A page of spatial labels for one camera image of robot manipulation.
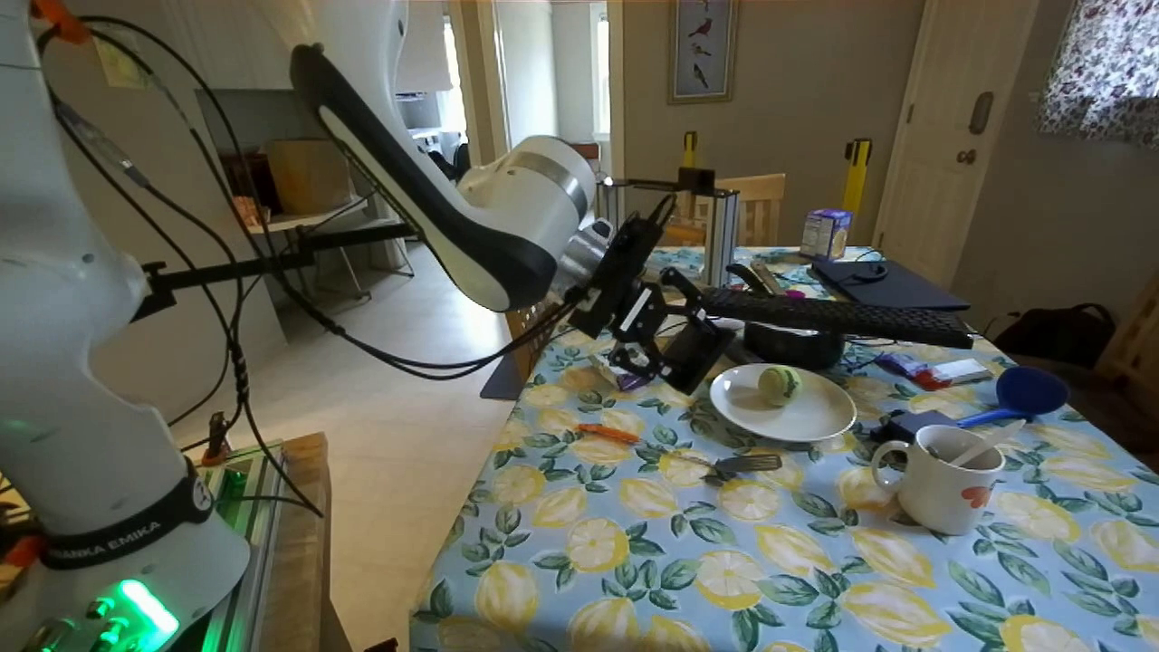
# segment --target curtain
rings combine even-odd
[[[1159,146],[1159,0],[1078,0],[1042,124],[1045,133]]]

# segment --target black bag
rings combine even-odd
[[[1115,335],[1115,318],[1100,303],[1032,309],[1012,323],[995,343],[1006,355],[1095,367]]]

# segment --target green light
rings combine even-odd
[[[94,605],[105,652],[157,652],[177,635],[173,611],[140,580],[112,583]]]

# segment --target bottle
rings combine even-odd
[[[843,257],[852,215],[849,209],[810,209],[805,216],[802,255],[808,257]]]

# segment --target mug handle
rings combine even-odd
[[[868,479],[872,479],[880,488],[890,492],[899,482],[885,482],[885,479],[880,479],[880,459],[885,459],[889,454],[905,454],[905,464],[909,464],[909,443],[885,443],[885,444],[876,444],[872,458],[868,458]]]

